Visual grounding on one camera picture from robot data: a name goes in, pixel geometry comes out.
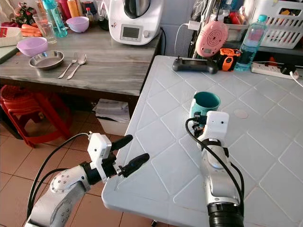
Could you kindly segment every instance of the fork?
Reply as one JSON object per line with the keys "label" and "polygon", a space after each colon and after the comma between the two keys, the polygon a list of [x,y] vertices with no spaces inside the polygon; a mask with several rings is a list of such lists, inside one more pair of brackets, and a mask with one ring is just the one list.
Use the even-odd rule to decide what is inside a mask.
{"label": "fork", "polygon": [[84,65],[86,63],[86,59],[87,59],[87,55],[84,54],[82,55],[79,59],[78,59],[78,66],[75,68],[75,70],[66,78],[66,79],[71,79],[75,72],[77,71],[77,69],[81,66]]}
{"label": "fork", "polygon": [[66,74],[67,70],[70,68],[70,66],[71,66],[72,64],[76,63],[77,60],[78,60],[78,53],[76,52],[76,53],[74,53],[74,57],[73,57],[73,59],[72,59],[72,61],[71,61],[71,64],[69,64],[69,66],[66,68],[66,70],[65,70],[60,76],[58,76],[58,79],[63,78],[64,75]]}

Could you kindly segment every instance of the orange bottle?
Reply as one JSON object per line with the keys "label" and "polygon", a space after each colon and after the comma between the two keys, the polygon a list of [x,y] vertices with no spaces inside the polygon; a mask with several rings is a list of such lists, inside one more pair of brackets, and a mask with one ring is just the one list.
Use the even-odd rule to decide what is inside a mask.
{"label": "orange bottle", "polygon": [[68,9],[70,10],[71,17],[79,17],[77,3],[75,0],[67,0]]}

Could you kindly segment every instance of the white table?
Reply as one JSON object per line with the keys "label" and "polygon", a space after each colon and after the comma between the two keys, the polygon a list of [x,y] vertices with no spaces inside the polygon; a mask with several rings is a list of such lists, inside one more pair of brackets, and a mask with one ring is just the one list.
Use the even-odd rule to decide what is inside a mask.
{"label": "white table", "polygon": [[184,123],[194,93],[210,91],[230,115],[226,146],[245,180],[245,226],[303,227],[303,88],[250,72],[176,73],[174,59],[155,58],[127,130],[134,140],[117,163],[144,152],[151,159],[128,178],[107,182],[105,206],[176,226],[208,226],[201,152]]}

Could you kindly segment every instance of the gray wooden countertop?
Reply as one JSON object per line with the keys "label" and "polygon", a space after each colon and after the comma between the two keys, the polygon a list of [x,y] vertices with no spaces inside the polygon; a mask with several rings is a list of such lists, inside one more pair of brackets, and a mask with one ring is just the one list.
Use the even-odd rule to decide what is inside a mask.
{"label": "gray wooden countertop", "polygon": [[[65,58],[61,66],[50,71],[36,70],[28,64],[30,57],[15,55],[0,65],[0,79],[139,96],[159,42],[160,35],[144,46],[120,44],[99,27],[81,34],[69,31],[67,37],[58,38],[56,44],[48,46],[48,50],[63,52]],[[65,78],[76,64],[68,70],[64,79],[57,79],[70,64],[75,52],[86,53],[87,63],[77,70],[72,79]]]}

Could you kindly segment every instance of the black remote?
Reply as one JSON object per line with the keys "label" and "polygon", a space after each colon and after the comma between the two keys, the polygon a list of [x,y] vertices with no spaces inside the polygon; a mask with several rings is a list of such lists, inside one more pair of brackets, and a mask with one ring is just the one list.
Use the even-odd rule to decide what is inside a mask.
{"label": "black remote", "polygon": [[215,74],[218,71],[217,64],[208,59],[191,59],[191,58],[176,58],[172,69],[174,71],[200,71],[200,72],[209,72],[211,74]]}

